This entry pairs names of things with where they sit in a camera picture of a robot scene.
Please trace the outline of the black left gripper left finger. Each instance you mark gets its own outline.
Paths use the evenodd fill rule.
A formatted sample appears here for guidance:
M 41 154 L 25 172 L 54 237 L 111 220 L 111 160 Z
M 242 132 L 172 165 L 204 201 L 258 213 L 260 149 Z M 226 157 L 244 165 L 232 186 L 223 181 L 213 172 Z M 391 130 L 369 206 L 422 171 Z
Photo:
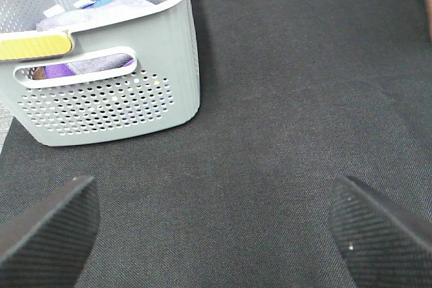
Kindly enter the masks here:
M 99 223 L 97 181 L 73 178 L 1 226 L 1 286 L 73 287 Z

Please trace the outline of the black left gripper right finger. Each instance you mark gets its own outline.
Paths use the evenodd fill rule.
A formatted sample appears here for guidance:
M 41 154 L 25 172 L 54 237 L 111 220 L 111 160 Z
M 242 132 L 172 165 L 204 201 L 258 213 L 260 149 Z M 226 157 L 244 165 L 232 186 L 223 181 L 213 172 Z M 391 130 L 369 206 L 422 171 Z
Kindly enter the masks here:
M 357 287 L 431 286 L 431 223 L 365 182 L 336 177 L 329 226 Z

